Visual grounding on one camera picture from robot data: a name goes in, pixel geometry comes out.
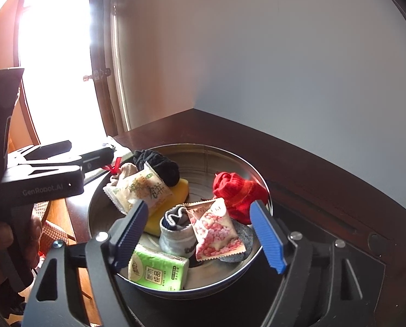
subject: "rolled red sock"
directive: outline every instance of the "rolled red sock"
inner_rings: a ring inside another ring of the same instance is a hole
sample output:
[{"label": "rolled red sock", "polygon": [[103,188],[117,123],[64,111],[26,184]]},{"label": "rolled red sock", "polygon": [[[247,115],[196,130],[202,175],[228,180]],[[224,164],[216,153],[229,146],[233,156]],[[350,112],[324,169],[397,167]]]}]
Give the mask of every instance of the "rolled red sock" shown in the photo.
[{"label": "rolled red sock", "polygon": [[245,180],[237,173],[218,173],[212,189],[216,198],[224,199],[230,217],[244,225],[252,223],[250,204],[258,199],[267,204],[269,197],[263,186],[253,180]]}]

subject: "red ribbon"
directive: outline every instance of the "red ribbon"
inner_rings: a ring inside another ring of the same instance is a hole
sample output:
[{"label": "red ribbon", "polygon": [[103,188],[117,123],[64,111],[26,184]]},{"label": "red ribbon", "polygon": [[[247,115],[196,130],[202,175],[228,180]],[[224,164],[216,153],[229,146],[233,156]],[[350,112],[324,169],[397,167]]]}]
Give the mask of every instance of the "red ribbon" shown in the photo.
[{"label": "red ribbon", "polygon": [[117,157],[117,159],[115,160],[115,164],[113,166],[106,165],[106,166],[102,166],[102,168],[109,171],[111,173],[111,175],[116,175],[119,173],[120,162],[121,162],[121,157]]}]

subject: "yellow object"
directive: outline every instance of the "yellow object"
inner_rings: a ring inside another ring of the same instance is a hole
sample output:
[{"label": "yellow object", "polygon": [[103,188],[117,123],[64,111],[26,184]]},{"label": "yellow object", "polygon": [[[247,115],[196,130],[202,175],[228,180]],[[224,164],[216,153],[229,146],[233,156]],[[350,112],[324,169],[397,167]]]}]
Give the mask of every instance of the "yellow object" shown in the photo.
[{"label": "yellow object", "polygon": [[147,221],[144,231],[150,235],[160,236],[161,229],[159,227],[159,222],[161,221],[162,216],[164,216],[168,209],[185,202],[189,193],[188,181],[181,178],[178,184],[171,187],[170,190],[173,192],[173,195],[169,196]]}]

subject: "metal screw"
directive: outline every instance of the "metal screw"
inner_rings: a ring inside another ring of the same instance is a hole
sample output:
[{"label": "metal screw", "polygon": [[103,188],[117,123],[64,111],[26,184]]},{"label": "metal screw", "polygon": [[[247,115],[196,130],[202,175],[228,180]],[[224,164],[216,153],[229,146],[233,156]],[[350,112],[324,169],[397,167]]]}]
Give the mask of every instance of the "metal screw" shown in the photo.
[{"label": "metal screw", "polygon": [[341,240],[340,238],[335,241],[335,246],[339,249],[343,249],[345,247],[345,241]]},{"label": "metal screw", "polygon": [[54,241],[54,242],[52,243],[52,247],[53,247],[54,249],[59,249],[59,248],[61,248],[62,246],[64,246],[64,241],[62,241],[62,240],[56,240],[56,241]]},{"label": "metal screw", "polygon": [[99,233],[97,233],[97,235],[95,236],[95,239],[99,242],[103,242],[105,240],[107,240],[109,237],[108,233],[105,231],[100,231]]},{"label": "metal screw", "polygon": [[291,238],[291,240],[300,241],[303,238],[303,234],[298,231],[293,231],[290,233],[289,237]]}]

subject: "bright window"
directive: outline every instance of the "bright window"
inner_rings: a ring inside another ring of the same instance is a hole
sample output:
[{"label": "bright window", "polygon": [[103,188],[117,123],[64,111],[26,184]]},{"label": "bright window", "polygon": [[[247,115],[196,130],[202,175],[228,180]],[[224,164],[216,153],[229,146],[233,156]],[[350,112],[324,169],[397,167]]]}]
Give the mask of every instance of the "bright window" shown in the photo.
[{"label": "bright window", "polygon": [[42,144],[73,148],[106,137],[91,75],[88,0],[30,0],[19,25],[23,84]]}]

